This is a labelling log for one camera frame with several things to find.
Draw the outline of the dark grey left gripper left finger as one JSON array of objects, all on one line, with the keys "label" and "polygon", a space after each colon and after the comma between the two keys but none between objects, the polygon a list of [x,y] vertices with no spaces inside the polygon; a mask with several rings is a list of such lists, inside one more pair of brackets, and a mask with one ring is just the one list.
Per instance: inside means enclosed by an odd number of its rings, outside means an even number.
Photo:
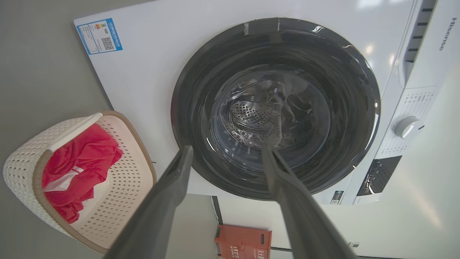
[{"label": "dark grey left gripper left finger", "polygon": [[166,257],[174,214],[187,193],[192,161],[192,146],[184,146],[178,151],[104,258],[164,259]]}]

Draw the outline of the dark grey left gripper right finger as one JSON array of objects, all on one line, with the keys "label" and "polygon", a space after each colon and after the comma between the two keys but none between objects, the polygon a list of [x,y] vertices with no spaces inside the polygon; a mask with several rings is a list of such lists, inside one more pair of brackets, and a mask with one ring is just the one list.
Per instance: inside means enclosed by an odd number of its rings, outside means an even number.
[{"label": "dark grey left gripper right finger", "polygon": [[268,190],[283,215],[295,259],[355,259],[305,185],[270,145],[262,149]]}]

